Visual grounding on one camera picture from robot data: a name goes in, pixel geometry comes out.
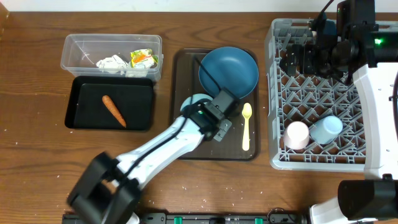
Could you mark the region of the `white tissue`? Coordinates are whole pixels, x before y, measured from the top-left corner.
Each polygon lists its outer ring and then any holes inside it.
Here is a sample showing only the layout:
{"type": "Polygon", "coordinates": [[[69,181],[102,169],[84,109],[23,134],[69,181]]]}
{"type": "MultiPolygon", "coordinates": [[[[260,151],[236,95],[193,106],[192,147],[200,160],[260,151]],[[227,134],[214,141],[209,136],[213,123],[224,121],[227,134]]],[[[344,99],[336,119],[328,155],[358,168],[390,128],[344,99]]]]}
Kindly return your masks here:
{"type": "Polygon", "coordinates": [[[145,78],[148,71],[146,68],[131,68],[126,71],[125,76],[128,78],[145,78]]]}

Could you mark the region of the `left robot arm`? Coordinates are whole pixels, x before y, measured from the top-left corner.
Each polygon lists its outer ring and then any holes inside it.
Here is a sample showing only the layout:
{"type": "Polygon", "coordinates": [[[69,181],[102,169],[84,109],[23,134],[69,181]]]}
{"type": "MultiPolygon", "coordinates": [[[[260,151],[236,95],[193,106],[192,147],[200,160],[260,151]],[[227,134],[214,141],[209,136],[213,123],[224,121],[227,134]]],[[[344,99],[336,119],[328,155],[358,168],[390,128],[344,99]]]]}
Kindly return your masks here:
{"type": "Polygon", "coordinates": [[[212,139],[232,113],[215,103],[195,103],[154,139],[116,158],[98,154],[70,192],[67,204],[84,223],[139,223],[143,188],[180,156],[212,139]]]}

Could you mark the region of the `blue cup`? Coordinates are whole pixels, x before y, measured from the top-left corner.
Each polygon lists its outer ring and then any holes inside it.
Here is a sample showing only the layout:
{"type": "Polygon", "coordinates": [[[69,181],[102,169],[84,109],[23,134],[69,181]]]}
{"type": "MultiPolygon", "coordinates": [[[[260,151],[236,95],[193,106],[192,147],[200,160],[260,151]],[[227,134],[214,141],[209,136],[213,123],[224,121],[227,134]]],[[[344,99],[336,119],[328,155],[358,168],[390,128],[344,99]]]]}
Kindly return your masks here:
{"type": "Polygon", "coordinates": [[[327,116],[317,121],[310,130],[311,138],[319,144],[329,144],[343,130],[343,122],[336,116],[327,116]]]}

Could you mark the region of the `green yellow snack wrapper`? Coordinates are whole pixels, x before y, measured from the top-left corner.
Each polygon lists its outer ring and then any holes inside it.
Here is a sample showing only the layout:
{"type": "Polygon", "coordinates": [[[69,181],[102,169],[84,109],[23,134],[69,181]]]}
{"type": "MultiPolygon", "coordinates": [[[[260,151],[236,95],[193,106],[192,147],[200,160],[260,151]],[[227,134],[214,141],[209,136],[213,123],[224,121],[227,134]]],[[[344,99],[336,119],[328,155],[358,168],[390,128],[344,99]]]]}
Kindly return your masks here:
{"type": "Polygon", "coordinates": [[[156,66],[159,62],[158,56],[152,49],[139,49],[130,53],[131,67],[140,69],[149,69],[156,66]]]}

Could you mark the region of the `light blue rice bowl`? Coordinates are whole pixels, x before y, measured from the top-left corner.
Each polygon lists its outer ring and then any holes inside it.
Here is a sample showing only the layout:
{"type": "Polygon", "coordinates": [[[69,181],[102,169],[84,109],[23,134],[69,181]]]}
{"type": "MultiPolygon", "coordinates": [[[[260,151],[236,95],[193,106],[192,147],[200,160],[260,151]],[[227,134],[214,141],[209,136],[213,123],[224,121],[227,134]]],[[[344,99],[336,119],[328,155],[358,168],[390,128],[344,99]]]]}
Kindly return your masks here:
{"type": "Polygon", "coordinates": [[[189,96],[181,105],[180,111],[183,112],[188,105],[192,105],[195,103],[207,103],[211,102],[213,98],[207,94],[197,93],[192,96],[189,96]]]}

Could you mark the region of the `white napkin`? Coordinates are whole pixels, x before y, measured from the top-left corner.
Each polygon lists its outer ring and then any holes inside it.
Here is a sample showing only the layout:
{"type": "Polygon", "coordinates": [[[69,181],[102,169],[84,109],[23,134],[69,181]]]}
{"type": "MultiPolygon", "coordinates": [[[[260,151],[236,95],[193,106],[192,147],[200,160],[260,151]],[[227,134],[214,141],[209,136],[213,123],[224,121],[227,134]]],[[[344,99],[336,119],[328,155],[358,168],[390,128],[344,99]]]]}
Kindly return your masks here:
{"type": "Polygon", "coordinates": [[[99,60],[96,63],[96,66],[101,72],[108,72],[111,74],[124,73],[125,70],[129,68],[129,64],[118,55],[113,55],[99,60]]]}

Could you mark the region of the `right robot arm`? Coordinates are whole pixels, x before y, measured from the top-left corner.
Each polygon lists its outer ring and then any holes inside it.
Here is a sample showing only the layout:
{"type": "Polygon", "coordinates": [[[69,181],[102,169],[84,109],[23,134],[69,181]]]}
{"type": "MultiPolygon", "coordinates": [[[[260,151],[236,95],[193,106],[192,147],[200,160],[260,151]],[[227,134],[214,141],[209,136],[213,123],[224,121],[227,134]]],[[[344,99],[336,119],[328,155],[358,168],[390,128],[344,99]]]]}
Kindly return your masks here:
{"type": "Polygon", "coordinates": [[[337,5],[336,22],[324,12],[308,28],[313,44],[287,49],[280,68],[353,84],[363,113],[363,180],[344,180],[335,198],[310,207],[309,223],[370,223],[397,217],[397,33],[381,31],[373,0],[337,5]]]}

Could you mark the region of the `orange carrot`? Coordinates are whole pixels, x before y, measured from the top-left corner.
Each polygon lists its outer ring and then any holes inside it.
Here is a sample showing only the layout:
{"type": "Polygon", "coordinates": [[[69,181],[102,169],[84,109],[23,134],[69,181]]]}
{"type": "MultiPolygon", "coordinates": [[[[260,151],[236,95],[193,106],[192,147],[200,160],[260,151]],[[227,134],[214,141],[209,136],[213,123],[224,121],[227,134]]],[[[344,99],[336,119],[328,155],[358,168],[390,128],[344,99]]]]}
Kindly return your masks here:
{"type": "Polygon", "coordinates": [[[124,120],[122,114],[114,104],[113,100],[108,96],[104,95],[102,97],[102,102],[105,105],[105,107],[108,109],[108,111],[116,118],[116,120],[124,127],[127,127],[126,121],[124,120]]]}

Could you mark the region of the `pink cup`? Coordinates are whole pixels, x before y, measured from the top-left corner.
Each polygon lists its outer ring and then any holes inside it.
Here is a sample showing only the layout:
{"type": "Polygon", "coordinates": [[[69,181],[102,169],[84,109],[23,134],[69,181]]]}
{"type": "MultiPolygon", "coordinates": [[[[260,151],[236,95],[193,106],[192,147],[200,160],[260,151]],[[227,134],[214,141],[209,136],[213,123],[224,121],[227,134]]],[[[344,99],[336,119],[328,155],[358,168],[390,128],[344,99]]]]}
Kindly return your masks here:
{"type": "Polygon", "coordinates": [[[290,123],[284,131],[284,145],[293,150],[303,149],[310,140],[308,126],[301,121],[290,123]]]}

